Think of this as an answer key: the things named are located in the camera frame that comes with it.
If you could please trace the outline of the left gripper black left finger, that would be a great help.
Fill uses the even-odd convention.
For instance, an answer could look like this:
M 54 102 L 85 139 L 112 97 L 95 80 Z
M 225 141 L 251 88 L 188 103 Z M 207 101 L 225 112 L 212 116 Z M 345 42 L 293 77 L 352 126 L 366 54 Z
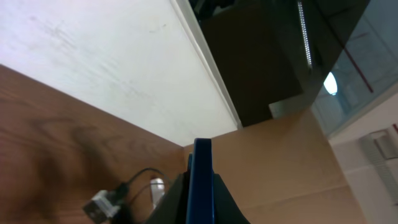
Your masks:
M 190 174 L 180 174 L 145 224 L 186 224 Z

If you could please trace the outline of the blue Samsung Galaxy smartphone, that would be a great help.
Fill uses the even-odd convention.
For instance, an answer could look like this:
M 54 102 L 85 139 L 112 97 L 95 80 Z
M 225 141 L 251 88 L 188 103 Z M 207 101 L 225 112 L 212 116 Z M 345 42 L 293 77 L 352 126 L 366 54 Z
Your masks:
M 190 171 L 186 224 L 215 224 L 211 139 L 196 138 Z

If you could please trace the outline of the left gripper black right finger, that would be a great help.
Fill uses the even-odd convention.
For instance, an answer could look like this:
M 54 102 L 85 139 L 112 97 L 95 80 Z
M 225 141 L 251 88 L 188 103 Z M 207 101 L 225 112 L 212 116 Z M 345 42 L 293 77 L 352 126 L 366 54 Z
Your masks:
M 213 196 L 216 224 L 250 224 L 219 174 L 213 174 Z

